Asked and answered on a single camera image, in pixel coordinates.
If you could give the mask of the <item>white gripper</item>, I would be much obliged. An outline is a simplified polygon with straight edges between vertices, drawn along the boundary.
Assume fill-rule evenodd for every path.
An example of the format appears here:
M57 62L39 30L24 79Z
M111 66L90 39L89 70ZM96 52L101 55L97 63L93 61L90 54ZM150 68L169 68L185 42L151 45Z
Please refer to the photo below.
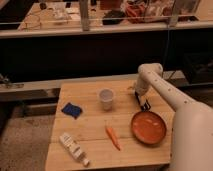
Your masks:
M135 84L135 97L142 111L144 111L144 107L145 107L145 110L151 109L151 105L149 104L149 101L147 99L145 100L144 106L140 103L140 100L143 100L146 98L147 92L148 92L147 88L141 87L138 83Z

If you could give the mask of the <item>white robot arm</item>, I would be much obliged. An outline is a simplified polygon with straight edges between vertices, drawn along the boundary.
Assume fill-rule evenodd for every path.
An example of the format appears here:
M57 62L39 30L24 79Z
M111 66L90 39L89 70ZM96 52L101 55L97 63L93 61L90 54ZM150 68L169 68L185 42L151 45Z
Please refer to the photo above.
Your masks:
M169 171L213 171L213 108L197 101L161 76L160 63L141 64L135 91L154 88L175 112Z

